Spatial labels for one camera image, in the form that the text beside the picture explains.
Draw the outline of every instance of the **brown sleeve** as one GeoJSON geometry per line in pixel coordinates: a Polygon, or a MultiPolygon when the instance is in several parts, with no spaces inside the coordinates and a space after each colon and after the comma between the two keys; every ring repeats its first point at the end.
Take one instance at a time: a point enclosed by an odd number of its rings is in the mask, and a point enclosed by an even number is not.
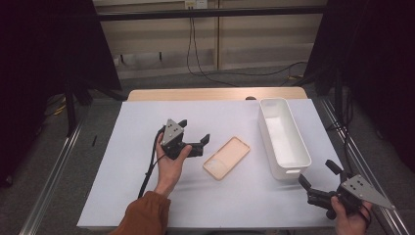
{"type": "Polygon", "coordinates": [[[142,198],[128,205],[118,228],[110,234],[164,234],[170,202],[165,196],[146,192],[142,198]]]}

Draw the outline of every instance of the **white paper sheet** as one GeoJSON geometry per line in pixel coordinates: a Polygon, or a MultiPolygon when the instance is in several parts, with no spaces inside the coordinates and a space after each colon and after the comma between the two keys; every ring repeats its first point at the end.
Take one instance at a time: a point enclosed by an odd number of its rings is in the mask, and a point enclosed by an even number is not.
{"type": "MultiPolygon", "coordinates": [[[[339,177],[325,166],[340,165],[311,100],[289,100],[294,119],[312,159],[305,176],[313,188],[332,191],[339,177]]],[[[125,102],[94,185],[77,226],[114,228],[129,203],[137,198],[148,169],[157,131],[168,118],[187,119],[183,141],[199,142],[210,134],[202,157],[189,158],[174,191],[169,228],[305,228],[333,226],[325,210],[309,205],[296,180],[274,179],[262,143],[258,101],[125,102]],[[251,151],[221,181],[203,169],[203,163],[232,136],[251,151]]],[[[155,168],[147,186],[157,183],[155,168]]]]}

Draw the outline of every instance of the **orange phone case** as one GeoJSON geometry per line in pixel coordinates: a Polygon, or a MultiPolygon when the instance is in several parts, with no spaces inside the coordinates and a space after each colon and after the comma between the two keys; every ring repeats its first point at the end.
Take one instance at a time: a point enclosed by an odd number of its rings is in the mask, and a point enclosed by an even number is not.
{"type": "Polygon", "coordinates": [[[250,149],[249,145],[234,136],[204,163],[204,169],[214,179],[221,180],[250,149]]]}

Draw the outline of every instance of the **hand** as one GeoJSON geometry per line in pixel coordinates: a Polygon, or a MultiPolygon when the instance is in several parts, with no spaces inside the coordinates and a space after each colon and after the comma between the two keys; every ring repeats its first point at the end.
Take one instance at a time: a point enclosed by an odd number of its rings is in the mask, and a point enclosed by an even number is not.
{"type": "Polygon", "coordinates": [[[164,150],[161,147],[163,133],[159,135],[156,145],[156,153],[159,166],[159,181],[155,188],[155,192],[168,197],[173,191],[174,186],[179,181],[182,166],[186,158],[192,151],[192,146],[185,146],[180,152],[179,157],[176,160],[172,160],[165,155],[164,150]]]}
{"type": "MultiPolygon", "coordinates": [[[[333,210],[336,212],[336,232],[338,235],[351,235],[351,234],[365,234],[366,232],[366,221],[359,214],[350,214],[346,215],[346,209],[339,198],[334,196],[331,199],[333,210]]],[[[368,202],[363,202],[363,206],[360,211],[364,216],[369,217],[369,211],[372,208],[372,204],[368,202]]]]}

